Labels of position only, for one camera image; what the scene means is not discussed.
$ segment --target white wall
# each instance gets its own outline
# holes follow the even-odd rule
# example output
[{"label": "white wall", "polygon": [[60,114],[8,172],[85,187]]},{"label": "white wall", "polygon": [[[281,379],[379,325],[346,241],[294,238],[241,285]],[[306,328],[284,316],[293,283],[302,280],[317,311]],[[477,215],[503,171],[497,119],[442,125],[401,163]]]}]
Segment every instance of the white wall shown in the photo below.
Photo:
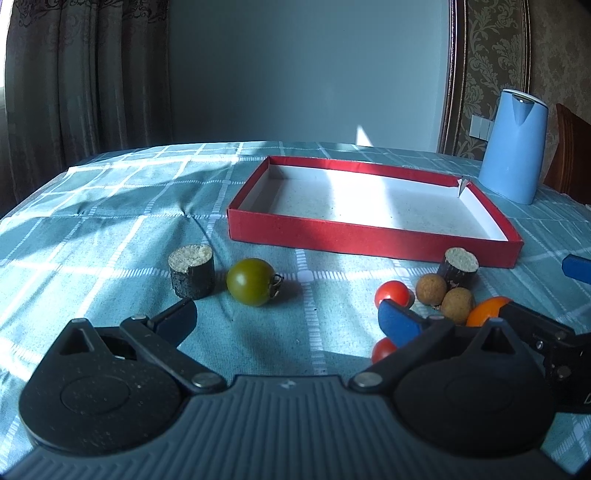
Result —
[{"label": "white wall", "polygon": [[447,0],[171,0],[175,142],[435,151]]}]

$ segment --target blue checkered tablecloth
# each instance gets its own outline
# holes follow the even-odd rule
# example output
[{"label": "blue checkered tablecloth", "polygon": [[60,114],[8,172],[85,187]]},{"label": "blue checkered tablecloth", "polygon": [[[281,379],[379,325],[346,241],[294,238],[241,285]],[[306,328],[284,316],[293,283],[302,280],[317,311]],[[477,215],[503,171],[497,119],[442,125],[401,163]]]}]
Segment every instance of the blue checkered tablecloth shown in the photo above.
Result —
[{"label": "blue checkered tablecloth", "polygon": [[[245,307],[219,291],[199,300],[180,349],[231,380],[235,374],[340,374],[369,365],[378,327],[374,292],[413,287],[436,264],[233,242],[226,207],[265,156],[339,158],[475,178],[479,162],[355,145],[281,142],[169,145],[104,154],[70,168],[0,222],[0,473],[31,446],[17,412],[27,379],[69,319],[117,325],[174,304],[167,256],[209,242],[219,284],[237,260],[260,257],[286,277],[282,295]],[[506,295],[591,330],[591,286],[564,277],[568,253],[591,256],[591,212],[547,187],[531,206],[483,189],[525,246],[512,270],[481,268],[477,300]],[[421,315],[429,313],[416,304]],[[568,471],[589,459],[591,417],[559,414],[544,450]]]}]

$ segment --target tomato stem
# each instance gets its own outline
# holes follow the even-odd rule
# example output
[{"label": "tomato stem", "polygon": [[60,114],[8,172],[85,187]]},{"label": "tomato stem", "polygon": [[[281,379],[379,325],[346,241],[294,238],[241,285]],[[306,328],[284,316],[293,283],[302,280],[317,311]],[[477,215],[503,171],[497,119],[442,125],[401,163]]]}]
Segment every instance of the tomato stem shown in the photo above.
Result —
[{"label": "tomato stem", "polygon": [[274,299],[279,294],[279,289],[281,288],[281,284],[285,280],[281,275],[274,274],[271,279],[271,284],[269,285],[269,296],[270,298]]}]

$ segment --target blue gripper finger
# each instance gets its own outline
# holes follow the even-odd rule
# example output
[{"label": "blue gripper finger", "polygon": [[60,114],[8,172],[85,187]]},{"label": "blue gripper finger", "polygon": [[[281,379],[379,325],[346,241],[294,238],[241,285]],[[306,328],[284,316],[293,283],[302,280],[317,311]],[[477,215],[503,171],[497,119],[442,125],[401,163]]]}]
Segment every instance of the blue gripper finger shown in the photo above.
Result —
[{"label": "blue gripper finger", "polygon": [[385,299],[379,304],[378,324],[398,348],[420,335],[427,326],[423,317],[390,299]]},{"label": "blue gripper finger", "polygon": [[568,255],[562,260],[562,272],[568,278],[591,284],[591,260]]}]

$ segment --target electric kettle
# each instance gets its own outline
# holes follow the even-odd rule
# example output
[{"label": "electric kettle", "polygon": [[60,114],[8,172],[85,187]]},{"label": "electric kettle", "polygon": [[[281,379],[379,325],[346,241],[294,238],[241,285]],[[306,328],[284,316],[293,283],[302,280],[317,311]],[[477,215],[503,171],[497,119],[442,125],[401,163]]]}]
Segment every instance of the electric kettle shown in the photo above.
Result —
[{"label": "electric kettle", "polygon": [[503,90],[479,182],[509,200],[530,205],[542,169],[547,122],[544,102],[524,92]]}]

